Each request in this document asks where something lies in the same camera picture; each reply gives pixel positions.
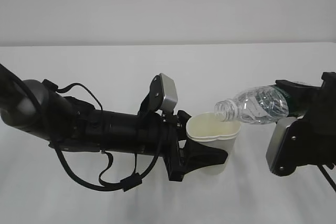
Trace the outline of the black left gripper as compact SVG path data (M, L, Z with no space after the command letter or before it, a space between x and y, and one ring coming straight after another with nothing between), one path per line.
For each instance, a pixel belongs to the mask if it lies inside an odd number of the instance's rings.
M187 138L186 123L191 116L179 110L159 117L160 155L170 181L181 182L190 172L219 175L228 161L228 140L194 141Z

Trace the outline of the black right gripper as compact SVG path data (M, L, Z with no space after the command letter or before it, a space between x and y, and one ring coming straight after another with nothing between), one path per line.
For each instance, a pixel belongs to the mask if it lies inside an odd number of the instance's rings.
M286 160L294 167L335 164L335 72L324 72L322 86L315 87L288 80L275 85L293 98L313 97L313 104L289 130Z

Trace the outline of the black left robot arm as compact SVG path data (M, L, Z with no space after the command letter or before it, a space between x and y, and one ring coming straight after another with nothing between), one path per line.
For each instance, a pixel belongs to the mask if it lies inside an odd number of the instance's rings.
M18 130L48 141L66 173L77 183L98 191L127 190L139 185L159 157L169 180L180 182L196 169L224 164L228 153L191 140L186 133L190 116L174 111L177 93L174 81L156 75L137 114L96 109L92 104L66 96L70 86L59 88L49 80L21 80L1 67L1 119ZM64 152L112 152L151 155L142 173L133 172L118 183L92 185L77 177Z

